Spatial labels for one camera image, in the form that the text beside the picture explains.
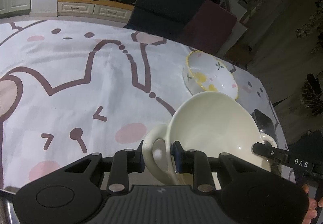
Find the white drawer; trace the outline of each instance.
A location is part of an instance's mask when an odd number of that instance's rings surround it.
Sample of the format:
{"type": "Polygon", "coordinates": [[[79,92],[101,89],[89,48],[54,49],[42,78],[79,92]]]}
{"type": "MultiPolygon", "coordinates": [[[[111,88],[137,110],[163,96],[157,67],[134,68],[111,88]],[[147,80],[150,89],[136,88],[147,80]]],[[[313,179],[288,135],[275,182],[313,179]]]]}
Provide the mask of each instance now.
{"type": "Polygon", "coordinates": [[[131,11],[115,7],[95,5],[93,14],[119,19],[130,19],[131,11]]]}
{"type": "Polygon", "coordinates": [[[59,2],[57,11],[93,14],[94,4],[59,2]]]}

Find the floor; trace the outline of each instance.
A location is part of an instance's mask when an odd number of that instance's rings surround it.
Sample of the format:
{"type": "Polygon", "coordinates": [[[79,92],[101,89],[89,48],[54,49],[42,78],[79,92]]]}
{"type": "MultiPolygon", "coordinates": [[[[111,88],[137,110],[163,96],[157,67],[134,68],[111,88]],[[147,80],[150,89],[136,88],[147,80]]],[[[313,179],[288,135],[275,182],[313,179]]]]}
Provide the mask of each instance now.
{"type": "Polygon", "coordinates": [[[58,16],[58,17],[30,17],[29,15],[15,16],[10,18],[0,18],[1,23],[8,22],[17,22],[24,20],[66,20],[66,21],[82,21],[82,22],[91,22],[103,25],[109,25],[114,27],[124,27],[126,24],[122,22],[106,20],[106,19],[96,19],[96,18],[87,18],[87,17],[76,17],[76,16],[58,16]]]}

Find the cartoon ear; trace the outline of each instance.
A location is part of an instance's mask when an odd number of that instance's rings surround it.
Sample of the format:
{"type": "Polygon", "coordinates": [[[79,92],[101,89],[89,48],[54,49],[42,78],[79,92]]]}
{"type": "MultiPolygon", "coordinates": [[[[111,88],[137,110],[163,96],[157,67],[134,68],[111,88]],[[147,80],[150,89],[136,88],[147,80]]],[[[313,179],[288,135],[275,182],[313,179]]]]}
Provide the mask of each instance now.
{"type": "Polygon", "coordinates": [[[0,79],[0,122],[4,122],[14,112],[21,99],[21,80],[12,75],[0,79]]]}

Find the floral bowl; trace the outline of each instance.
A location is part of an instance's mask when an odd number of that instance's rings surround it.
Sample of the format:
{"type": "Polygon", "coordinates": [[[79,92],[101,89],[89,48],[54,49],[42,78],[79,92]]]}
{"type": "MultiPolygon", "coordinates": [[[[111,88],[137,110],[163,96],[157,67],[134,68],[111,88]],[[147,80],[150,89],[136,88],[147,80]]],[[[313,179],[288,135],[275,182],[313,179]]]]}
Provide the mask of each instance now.
{"type": "Polygon", "coordinates": [[[205,52],[191,52],[186,57],[183,79],[192,95],[215,91],[234,100],[238,98],[238,85],[232,73],[218,58],[205,52]]]}

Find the cream ceramic pot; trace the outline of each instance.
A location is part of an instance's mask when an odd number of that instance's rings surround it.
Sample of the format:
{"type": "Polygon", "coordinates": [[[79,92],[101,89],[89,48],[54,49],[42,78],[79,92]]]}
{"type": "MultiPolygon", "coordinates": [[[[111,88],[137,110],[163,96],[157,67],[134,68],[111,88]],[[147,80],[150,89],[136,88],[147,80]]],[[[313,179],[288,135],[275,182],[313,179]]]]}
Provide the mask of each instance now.
{"type": "MultiPolygon", "coordinates": [[[[269,135],[260,133],[250,114],[231,97],[219,92],[202,92],[183,103],[168,125],[159,125],[150,131],[143,142],[143,158],[147,169],[166,185],[191,184],[192,175],[176,172],[171,156],[171,144],[180,141],[184,150],[203,151],[208,157],[228,152],[258,167],[270,171],[269,162],[253,154],[256,142],[268,141],[277,147],[269,135]],[[166,146],[167,172],[156,164],[152,148],[162,139],[166,146]]],[[[213,173],[216,188],[220,188],[213,173]]]]}

